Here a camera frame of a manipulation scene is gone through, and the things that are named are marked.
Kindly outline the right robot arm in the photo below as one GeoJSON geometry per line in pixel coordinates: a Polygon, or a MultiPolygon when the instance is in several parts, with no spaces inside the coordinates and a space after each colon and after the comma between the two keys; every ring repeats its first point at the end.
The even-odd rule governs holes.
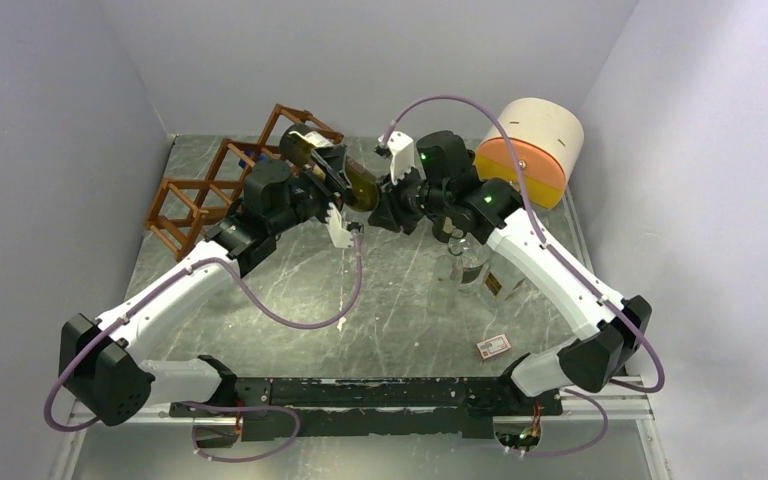
{"type": "Polygon", "coordinates": [[[557,308],[571,339],[526,355],[507,372],[502,406],[522,414],[538,395],[575,386],[597,393],[644,344],[652,314],[640,295],[626,298],[601,283],[547,231],[507,181],[480,179],[461,137],[438,131],[419,141],[394,132],[376,153],[390,161],[377,186],[372,226],[409,234],[422,218],[450,220],[519,270],[557,308]]]}

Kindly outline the brown wooden wine rack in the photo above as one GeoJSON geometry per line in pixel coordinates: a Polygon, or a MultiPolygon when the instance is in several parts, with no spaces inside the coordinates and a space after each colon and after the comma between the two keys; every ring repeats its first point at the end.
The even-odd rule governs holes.
{"type": "Polygon", "coordinates": [[[242,152],[261,154],[261,160],[277,159],[278,129],[296,123],[306,124],[333,143],[344,139],[342,132],[310,111],[275,104],[259,134],[242,139],[215,137],[205,156],[191,157],[179,169],[168,166],[146,213],[145,230],[157,237],[175,260],[183,259],[241,196],[243,181],[255,166],[238,165],[242,152]]]}

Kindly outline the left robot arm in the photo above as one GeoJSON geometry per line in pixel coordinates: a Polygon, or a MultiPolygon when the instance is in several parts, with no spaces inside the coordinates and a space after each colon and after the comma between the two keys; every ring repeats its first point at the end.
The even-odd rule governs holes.
{"type": "Polygon", "coordinates": [[[186,361],[150,361],[162,337],[207,296],[236,282],[248,297],[245,276],[277,248],[280,236],[310,219],[322,221],[334,246],[359,249],[360,228],[345,227],[341,209],[358,196],[342,145],[319,147],[257,162],[204,239],[149,287],[94,319],[77,314],[62,327],[59,372],[44,406],[49,427],[71,432],[79,425],[53,417],[53,402],[66,389],[97,422],[124,423],[145,406],[179,403],[221,416],[237,405],[237,378],[208,355],[186,361]]]}

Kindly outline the green glass wine bottle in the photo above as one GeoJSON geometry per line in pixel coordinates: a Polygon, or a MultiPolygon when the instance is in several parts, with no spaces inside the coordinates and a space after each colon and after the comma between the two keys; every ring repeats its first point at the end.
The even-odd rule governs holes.
{"type": "Polygon", "coordinates": [[[343,203],[359,212],[371,212],[379,202],[376,177],[353,159],[348,148],[303,123],[289,127],[279,141],[281,156],[292,164],[312,170],[343,203]]]}

